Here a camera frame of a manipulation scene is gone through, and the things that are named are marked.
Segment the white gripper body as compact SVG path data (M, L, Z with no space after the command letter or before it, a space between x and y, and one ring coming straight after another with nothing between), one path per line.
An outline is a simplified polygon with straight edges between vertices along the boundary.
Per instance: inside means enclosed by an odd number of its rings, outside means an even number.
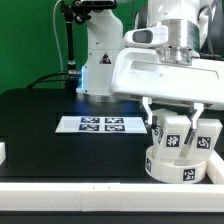
M194 58L191 65L162 63L152 49L125 48L115 62L113 95L154 103L188 107L203 103L224 110L224 62Z

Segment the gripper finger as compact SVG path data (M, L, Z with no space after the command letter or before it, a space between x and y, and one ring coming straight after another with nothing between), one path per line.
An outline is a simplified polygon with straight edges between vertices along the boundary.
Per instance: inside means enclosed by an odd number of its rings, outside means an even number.
M189 124L184 129L184 143L190 144L197 130L198 119L204 111L204 104L194 102L189 105Z
M152 99L150 97L143 97L141 99L141 108L145 112L144 123L147 128L155 129L157 126L157 117L153 115L150 108Z

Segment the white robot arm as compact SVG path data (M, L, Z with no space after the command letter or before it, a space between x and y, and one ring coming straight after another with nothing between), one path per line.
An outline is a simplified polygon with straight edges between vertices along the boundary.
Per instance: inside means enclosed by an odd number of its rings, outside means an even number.
M81 0L91 19L80 94L139 100L149 126L152 104L191 108L193 129L203 110L224 111L224 60L212 41L222 0L148 0L126 33L106 3Z

